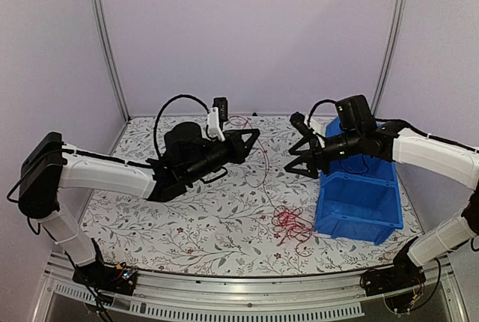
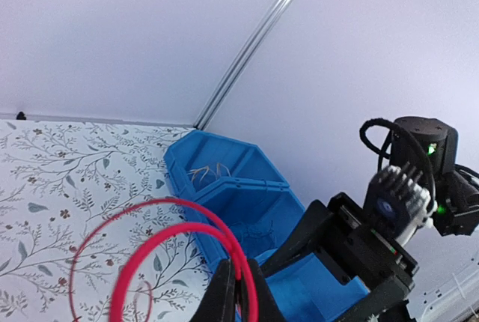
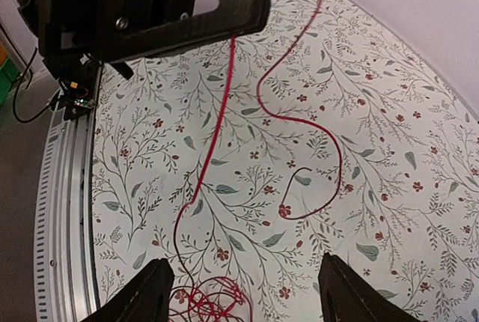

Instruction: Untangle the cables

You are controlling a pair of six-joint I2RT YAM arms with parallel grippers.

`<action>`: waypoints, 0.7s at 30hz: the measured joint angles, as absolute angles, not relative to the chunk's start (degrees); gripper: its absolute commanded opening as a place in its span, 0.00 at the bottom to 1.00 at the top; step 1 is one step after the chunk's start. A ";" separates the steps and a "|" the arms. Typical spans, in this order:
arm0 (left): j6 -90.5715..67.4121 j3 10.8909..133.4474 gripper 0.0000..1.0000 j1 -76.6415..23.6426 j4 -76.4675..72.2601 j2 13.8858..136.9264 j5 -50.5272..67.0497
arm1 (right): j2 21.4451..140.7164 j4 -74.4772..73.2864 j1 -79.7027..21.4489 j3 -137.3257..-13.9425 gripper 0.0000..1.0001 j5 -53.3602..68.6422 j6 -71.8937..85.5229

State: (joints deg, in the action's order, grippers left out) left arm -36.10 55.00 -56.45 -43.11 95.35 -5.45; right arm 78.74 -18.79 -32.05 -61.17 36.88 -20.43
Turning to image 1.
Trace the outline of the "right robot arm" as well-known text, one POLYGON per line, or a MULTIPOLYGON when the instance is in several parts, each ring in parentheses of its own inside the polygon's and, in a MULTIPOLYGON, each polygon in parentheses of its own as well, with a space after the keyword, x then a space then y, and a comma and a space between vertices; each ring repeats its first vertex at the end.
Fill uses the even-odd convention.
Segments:
POLYGON ((301 139, 289 149, 293 161, 285 170, 316 178, 332 163, 360 154, 404 168, 428 172, 470 192, 463 208, 403 247, 387 273, 387 283, 402 289, 424 265, 478 237, 478 148, 426 133, 400 118, 377 118, 362 94, 316 102, 308 114, 294 112, 292 127, 301 139), (340 133, 327 137, 313 123, 313 114, 332 104, 340 133))

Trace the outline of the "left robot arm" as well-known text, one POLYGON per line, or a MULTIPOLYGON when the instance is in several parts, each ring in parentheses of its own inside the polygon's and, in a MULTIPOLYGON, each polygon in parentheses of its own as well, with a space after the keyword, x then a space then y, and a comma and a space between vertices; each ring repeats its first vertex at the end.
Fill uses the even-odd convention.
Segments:
POLYGON ((227 130, 222 139, 210 141, 198 124, 183 122, 165 134, 161 157, 135 162, 81 151, 51 132, 24 161, 11 192, 18 194, 20 212, 46 229, 94 287, 103 288, 112 279, 110 268, 97 244, 59 202, 60 189, 95 189, 168 202, 197 181, 207 183, 209 174, 224 177, 228 163, 244 163, 259 135, 257 129, 227 130))

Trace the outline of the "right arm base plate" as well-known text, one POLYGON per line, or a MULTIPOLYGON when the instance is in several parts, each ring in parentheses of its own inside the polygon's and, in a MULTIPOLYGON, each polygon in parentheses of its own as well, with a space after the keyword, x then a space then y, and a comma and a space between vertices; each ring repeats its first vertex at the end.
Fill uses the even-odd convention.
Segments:
POLYGON ((359 285, 368 297, 398 291, 426 282, 423 270, 407 274, 395 267, 369 269, 360 276, 359 285))

